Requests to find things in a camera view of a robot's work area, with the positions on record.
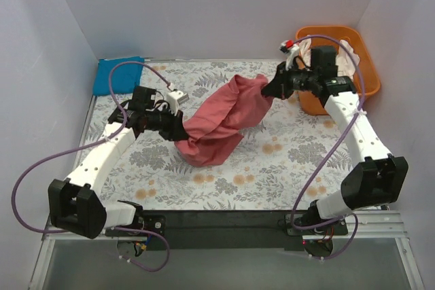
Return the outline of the red t shirt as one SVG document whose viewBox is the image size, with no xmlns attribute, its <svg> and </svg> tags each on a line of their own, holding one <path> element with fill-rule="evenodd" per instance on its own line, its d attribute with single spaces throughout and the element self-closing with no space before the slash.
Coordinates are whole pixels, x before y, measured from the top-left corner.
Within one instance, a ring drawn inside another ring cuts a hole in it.
<svg viewBox="0 0 435 290">
<path fill-rule="evenodd" d="M 181 157 L 194 167 L 223 164 L 242 141 L 242 129 L 257 126 L 273 104 L 261 90 L 268 83 L 258 74 L 255 78 L 235 75 L 207 98 L 183 125 L 188 139 L 176 141 Z"/>
</svg>

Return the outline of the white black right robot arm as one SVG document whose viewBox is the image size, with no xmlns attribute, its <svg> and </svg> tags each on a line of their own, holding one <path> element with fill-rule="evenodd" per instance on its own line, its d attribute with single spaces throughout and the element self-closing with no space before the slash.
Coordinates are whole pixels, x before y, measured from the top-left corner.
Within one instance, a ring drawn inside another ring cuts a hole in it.
<svg viewBox="0 0 435 290">
<path fill-rule="evenodd" d="M 286 60 L 277 66 L 262 95 L 287 99 L 295 91 L 312 93 L 338 126 L 342 134 L 338 141 L 346 144 L 353 163 L 340 189 L 316 200 L 300 217 L 291 216 L 292 227 L 323 234 L 332 223 L 355 210 L 396 202 L 408 162 L 393 155 L 374 131 L 361 108 L 362 98 L 354 83 L 349 77 L 338 75 L 334 47 L 312 48 L 311 63 L 305 68 L 298 66 L 296 44 L 287 41 L 280 50 Z"/>
</svg>

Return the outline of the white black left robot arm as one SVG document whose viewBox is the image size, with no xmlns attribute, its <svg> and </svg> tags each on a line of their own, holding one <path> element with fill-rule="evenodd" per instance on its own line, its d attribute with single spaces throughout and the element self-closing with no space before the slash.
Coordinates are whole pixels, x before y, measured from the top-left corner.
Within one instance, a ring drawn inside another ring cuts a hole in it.
<svg viewBox="0 0 435 290">
<path fill-rule="evenodd" d="M 104 204 L 100 194 L 117 161 L 144 131 L 156 131 L 167 141 L 188 139 L 179 107 L 189 96 L 174 90 L 157 100 L 156 94 L 155 89 L 135 87 L 131 99 L 118 104 L 110 115 L 97 146 L 82 163 L 64 180 L 51 182 L 48 200 L 54 227 L 89 239 L 118 226 L 131 236 L 143 231 L 145 220 L 138 204 Z"/>
</svg>

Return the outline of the white t shirts in basket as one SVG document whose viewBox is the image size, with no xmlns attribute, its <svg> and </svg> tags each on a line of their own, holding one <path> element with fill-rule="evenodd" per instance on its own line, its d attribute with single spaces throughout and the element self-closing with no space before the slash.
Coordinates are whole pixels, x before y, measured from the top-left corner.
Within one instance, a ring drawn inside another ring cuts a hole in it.
<svg viewBox="0 0 435 290">
<path fill-rule="evenodd" d="M 338 47 L 336 55 L 336 65 L 338 66 L 338 76 L 347 76 L 353 80 L 355 74 L 355 66 L 352 61 L 357 65 L 360 63 L 360 57 L 354 52 L 354 49 L 349 43 L 348 38 L 340 39 L 342 46 Z M 306 64 L 311 64 L 311 39 L 306 39 L 299 43 L 300 56 Z"/>
</svg>

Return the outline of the orange plastic basket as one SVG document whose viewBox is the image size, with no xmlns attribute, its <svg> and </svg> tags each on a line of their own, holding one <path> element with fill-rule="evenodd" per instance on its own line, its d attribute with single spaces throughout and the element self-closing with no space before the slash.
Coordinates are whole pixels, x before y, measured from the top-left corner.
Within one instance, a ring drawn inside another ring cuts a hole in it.
<svg viewBox="0 0 435 290">
<path fill-rule="evenodd" d="M 375 66 L 361 35 L 355 29 L 339 25 L 306 26 L 296 32 L 297 39 L 307 35 L 327 35 L 337 41 L 348 38 L 354 52 L 360 57 L 360 63 L 358 65 L 352 61 L 355 66 L 355 74 L 352 81 L 354 82 L 358 92 L 364 92 L 365 98 L 369 98 L 380 90 L 381 82 L 377 75 Z M 341 44 L 336 45 L 334 42 L 327 39 L 311 39 L 311 48 L 324 45 L 334 46 L 336 51 L 338 51 L 339 46 L 342 46 Z"/>
</svg>

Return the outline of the folded blue t shirt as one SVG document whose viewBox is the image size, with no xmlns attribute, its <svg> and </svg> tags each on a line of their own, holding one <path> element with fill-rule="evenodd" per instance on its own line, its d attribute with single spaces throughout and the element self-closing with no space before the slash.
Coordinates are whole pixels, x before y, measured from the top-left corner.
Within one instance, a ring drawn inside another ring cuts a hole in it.
<svg viewBox="0 0 435 290">
<path fill-rule="evenodd" d="M 130 58 L 100 59 L 97 75 L 94 80 L 92 92 L 95 96 L 110 95 L 109 74 L 118 64 L 128 61 L 144 62 L 144 58 L 134 56 Z M 117 68 L 111 77 L 111 85 L 114 94 L 132 93 L 135 86 L 139 85 L 143 66 L 140 64 L 126 64 Z"/>
</svg>

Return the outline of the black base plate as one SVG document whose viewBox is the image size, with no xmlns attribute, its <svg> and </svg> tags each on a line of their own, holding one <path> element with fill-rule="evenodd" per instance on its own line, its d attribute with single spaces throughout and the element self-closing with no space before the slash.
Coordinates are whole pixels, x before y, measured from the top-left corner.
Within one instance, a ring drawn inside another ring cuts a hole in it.
<svg viewBox="0 0 435 290">
<path fill-rule="evenodd" d="M 329 240 L 345 236 L 344 221 L 315 230 L 295 230 L 289 211 L 142 211 L 126 226 L 106 230 L 108 236 L 145 238 L 141 230 L 163 236 L 171 249 L 304 249 L 303 236 Z"/>
</svg>

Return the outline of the aluminium frame rail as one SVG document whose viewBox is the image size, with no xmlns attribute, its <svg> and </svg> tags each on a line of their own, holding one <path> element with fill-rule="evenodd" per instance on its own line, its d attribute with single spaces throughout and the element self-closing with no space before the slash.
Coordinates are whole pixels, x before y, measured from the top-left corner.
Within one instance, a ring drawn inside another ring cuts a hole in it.
<svg viewBox="0 0 435 290">
<path fill-rule="evenodd" d="M 357 211 L 352 216 L 314 230 L 297 230 L 290 225 L 288 211 L 147 211 L 129 226 L 102 230 L 99 238 L 144 237 L 143 230 L 169 237 L 175 232 L 207 233 L 216 235 L 235 232 L 278 231 L 289 236 L 305 238 L 347 238 L 355 234 L 360 238 L 406 238 L 408 232 L 400 213 L 386 210 Z"/>
</svg>

